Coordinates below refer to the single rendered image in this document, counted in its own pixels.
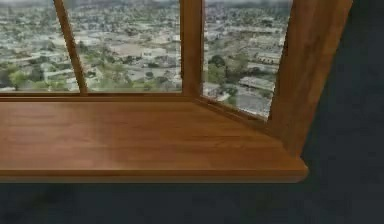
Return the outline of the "brown wooden bay window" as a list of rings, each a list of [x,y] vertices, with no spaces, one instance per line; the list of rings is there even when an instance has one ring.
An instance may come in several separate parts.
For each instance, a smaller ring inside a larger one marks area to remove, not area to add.
[[[203,94],[204,0],[179,0],[178,93],[0,93],[0,180],[295,183],[353,0],[293,0],[271,110]]]

